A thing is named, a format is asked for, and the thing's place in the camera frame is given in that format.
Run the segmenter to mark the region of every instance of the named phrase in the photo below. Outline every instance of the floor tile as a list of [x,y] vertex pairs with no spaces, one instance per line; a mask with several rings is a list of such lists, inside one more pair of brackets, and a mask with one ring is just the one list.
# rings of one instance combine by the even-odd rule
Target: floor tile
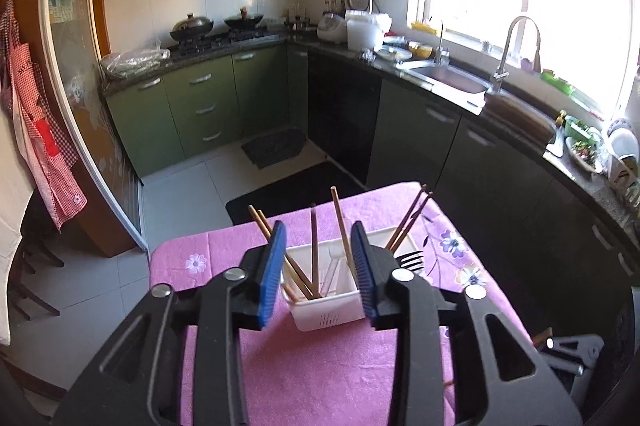
[[125,314],[129,314],[133,307],[142,300],[142,297],[149,291],[149,275],[142,280],[135,281],[128,285],[125,285],[120,289],[122,295],[122,305],[124,306]]
[[120,289],[30,322],[12,323],[9,361],[43,380],[69,388],[124,319]]
[[35,274],[22,274],[22,282],[37,296],[63,309],[120,287],[117,258],[105,258],[81,234],[65,233],[47,244],[65,262],[51,265],[42,255],[28,257]]
[[149,250],[178,238],[232,225],[204,164],[143,187]]
[[146,252],[136,247],[119,254],[116,258],[118,260],[118,276],[120,277],[121,287],[142,278],[148,278],[149,261]]
[[307,142],[299,155],[261,170],[249,161],[242,149],[206,162],[223,204],[258,188],[283,179],[324,161],[322,152]]

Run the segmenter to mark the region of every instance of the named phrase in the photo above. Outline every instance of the faucet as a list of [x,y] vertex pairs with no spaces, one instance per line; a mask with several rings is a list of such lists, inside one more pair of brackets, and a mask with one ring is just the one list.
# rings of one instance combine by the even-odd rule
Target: faucet
[[511,43],[511,34],[513,33],[514,27],[518,24],[518,22],[522,20],[530,20],[533,22],[534,27],[536,28],[536,32],[538,33],[538,39],[536,40],[536,56],[533,59],[533,69],[540,73],[542,68],[540,67],[540,29],[533,18],[525,14],[520,14],[516,16],[509,25],[509,32],[507,33],[507,43],[504,44],[504,51],[502,52],[502,58],[500,59],[500,65],[498,65],[498,69],[495,71],[494,75],[491,76],[491,89],[489,90],[490,94],[498,94],[500,89],[502,88],[502,82],[509,75],[508,72],[504,70],[504,65],[507,61],[507,53],[509,52],[509,45]]
[[433,57],[433,64],[439,67],[444,64],[449,65],[449,50],[442,48],[442,39],[444,38],[444,21],[440,22],[440,41],[438,42],[438,46],[436,47],[435,55]]

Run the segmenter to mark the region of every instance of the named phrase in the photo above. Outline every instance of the plate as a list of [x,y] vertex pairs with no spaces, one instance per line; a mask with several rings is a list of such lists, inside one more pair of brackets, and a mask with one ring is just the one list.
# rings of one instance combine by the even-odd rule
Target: plate
[[567,137],[564,142],[566,143],[566,147],[571,154],[571,157],[578,163],[583,170],[588,171],[589,173],[602,173],[602,164],[600,161],[596,159],[596,162],[593,166],[589,166],[585,161],[583,161],[580,156],[574,151],[575,139],[573,137]]
[[401,49],[400,47],[392,47],[391,45],[378,45],[373,51],[383,60],[399,63],[410,60],[414,57],[411,51]]

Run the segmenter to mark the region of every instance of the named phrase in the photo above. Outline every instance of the black floor mat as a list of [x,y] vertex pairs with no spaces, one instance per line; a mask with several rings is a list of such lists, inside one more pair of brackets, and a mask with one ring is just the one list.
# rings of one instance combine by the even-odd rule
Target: black floor mat
[[311,204],[331,201],[331,186],[340,198],[362,193],[362,189],[346,173],[331,162],[322,162],[291,177],[268,184],[259,190],[230,200],[226,212],[235,226],[252,220],[247,207],[252,205],[266,216],[281,215],[308,208]]
[[295,128],[257,137],[242,145],[242,150],[258,170],[297,156],[305,145],[305,134]]

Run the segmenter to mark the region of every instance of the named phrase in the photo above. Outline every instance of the apron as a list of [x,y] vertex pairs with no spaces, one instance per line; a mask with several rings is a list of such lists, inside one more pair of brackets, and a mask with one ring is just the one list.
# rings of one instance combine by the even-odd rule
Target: apron
[[42,200],[60,230],[86,205],[70,168],[78,154],[54,119],[29,44],[20,43],[14,0],[0,18],[0,98],[7,108],[20,155],[31,170]]

